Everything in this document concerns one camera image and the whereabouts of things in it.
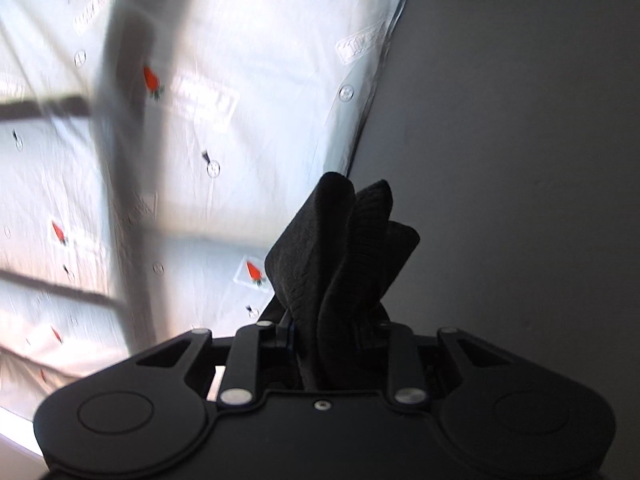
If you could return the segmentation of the long black garment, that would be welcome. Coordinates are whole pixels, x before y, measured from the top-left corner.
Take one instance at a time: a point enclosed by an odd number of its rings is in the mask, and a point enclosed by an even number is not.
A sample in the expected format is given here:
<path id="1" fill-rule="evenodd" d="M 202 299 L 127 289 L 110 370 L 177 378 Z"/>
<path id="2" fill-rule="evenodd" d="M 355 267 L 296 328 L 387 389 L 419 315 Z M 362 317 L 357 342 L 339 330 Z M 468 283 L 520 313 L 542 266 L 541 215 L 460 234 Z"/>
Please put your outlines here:
<path id="1" fill-rule="evenodd" d="M 306 389 L 369 390 L 378 385 L 382 299 L 420 243 L 390 218 L 385 180 L 356 190 L 327 172 L 265 260 L 274 296 L 262 319 L 293 323 L 292 346 Z"/>

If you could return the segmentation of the white printed carrot curtain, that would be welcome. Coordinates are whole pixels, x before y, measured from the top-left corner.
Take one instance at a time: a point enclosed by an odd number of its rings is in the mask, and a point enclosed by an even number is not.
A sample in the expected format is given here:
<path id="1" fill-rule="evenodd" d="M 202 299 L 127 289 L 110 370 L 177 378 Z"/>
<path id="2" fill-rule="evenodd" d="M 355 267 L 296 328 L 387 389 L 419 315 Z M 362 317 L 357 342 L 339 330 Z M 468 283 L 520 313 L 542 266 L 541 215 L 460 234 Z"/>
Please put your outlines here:
<path id="1" fill-rule="evenodd" d="M 269 301 L 405 0 L 1 0 L 1 408 Z"/>

